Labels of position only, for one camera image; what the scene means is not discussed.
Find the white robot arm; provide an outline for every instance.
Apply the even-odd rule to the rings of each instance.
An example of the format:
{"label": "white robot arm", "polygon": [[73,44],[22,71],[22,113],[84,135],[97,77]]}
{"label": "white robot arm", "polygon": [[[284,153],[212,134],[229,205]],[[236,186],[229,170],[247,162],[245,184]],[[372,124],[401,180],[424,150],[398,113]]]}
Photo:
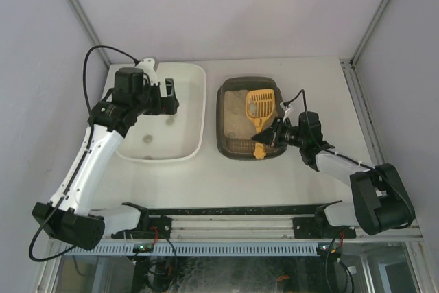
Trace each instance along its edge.
{"label": "white robot arm", "polygon": [[155,67],[153,59],[145,59],[119,69],[114,88],[91,110],[90,126],[66,178],[47,204],[37,202],[32,211],[50,237],[90,250],[103,236],[137,227],[141,210],[134,205],[91,211],[91,203],[105,167],[137,117],[177,112],[174,81],[165,79],[167,95],[161,97]]}
{"label": "white robot arm", "polygon": [[299,115],[298,126],[291,125],[288,118],[278,117],[252,139],[271,147],[298,147],[305,165],[351,188],[353,203],[334,202],[324,205],[324,212],[316,212],[319,226],[360,226],[369,235],[407,228],[415,219],[415,211],[395,167],[388,163],[374,166],[339,153],[324,141],[318,114],[307,110],[305,91],[301,90],[292,101],[301,93],[305,112]]}

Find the white wall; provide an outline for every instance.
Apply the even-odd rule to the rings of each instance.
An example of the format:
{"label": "white wall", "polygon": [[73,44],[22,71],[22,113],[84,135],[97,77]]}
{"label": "white wall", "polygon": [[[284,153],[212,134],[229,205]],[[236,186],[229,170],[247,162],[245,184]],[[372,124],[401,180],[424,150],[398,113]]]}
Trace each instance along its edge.
{"label": "white wall", "polygon": [[439,0],[393,0],[359,74],[385,153],[439,264]]}
{"label": "white wall", "polygon": [[[80,0],[103,43],[159,60],[353,55],[380,0]],[[122,59],[110,54],[114,62]]]}
{"label": "white wall", "polygon": [[[90,44],[65,0],[0,0],[0,36],[0,283],[2,292],[31,292],[40,267],[27,257],[38,228],[32,208],[60,184],[83,138]],[[104,74],[91,61],[94,100]]]}

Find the white plastic tray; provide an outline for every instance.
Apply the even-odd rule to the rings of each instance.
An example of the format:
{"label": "white plastic tray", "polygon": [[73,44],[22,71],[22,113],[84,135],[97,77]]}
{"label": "white plastic tray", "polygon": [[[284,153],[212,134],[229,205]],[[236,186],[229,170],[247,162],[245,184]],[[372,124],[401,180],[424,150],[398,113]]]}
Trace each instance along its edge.
{"label": "white plastic tray", "polygon": [[[104,89],[113,86],[115,72],[131,65],[111,65]],[[201,146],[206,108],[206,73],[190,63],[160,63],[157,78],[164,91],[165,78],[173,78],[180,102],[174,116],[139,116],[130,128],[117,154],[138,163],[183,161]]]}

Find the yellow plastic scoop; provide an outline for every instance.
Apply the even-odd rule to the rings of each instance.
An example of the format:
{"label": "yellow plastic scoop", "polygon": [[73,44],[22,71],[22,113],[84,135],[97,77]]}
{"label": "yellow plastic scoop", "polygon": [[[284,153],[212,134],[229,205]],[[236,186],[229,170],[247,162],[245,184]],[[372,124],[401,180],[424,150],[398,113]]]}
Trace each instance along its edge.
{"label": "yellow plastic scoop", "polygon": [[[250,91],[246,98],[246,115],[256,126],[256,133],[262,132],[263,125],[273,115],[274,91],[272,89],[259,89]],[[266,152],[262,143],[254,146],[254,157],[264,159]]]}

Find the red wire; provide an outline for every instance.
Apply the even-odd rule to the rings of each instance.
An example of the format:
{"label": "red wire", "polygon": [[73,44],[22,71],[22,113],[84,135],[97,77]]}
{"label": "red wire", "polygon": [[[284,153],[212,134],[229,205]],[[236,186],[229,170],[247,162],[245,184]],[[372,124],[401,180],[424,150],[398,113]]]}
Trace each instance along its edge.
{"label": "red wire", "polygon": [[340,242],[340,246],[338,246],[339,248],[342,247],[342,246],[343,246],[343,243],[344,243],[344,231],[342,231],[342,232],[340,233],[340,236],[342,237],[342,241]]}
{"label": "red wire", "polygon": [[277,277],[276,281],[277,281],[277,282],[279,282],[279,281],[284,281],[284,280],[286,280],[286,279],[290,279],[290,278],[291,278],[290,276],[288,276],[287,274],[284,274],[283,276],[279,276],[279,277]]}
{"label": "red wire", "polygon": [[154,237],[154,241],[152,242],[152,247],[154,247],[158,242],[158,229],[156,226],[152,226],[151,229],[156,232],[156,237]]}

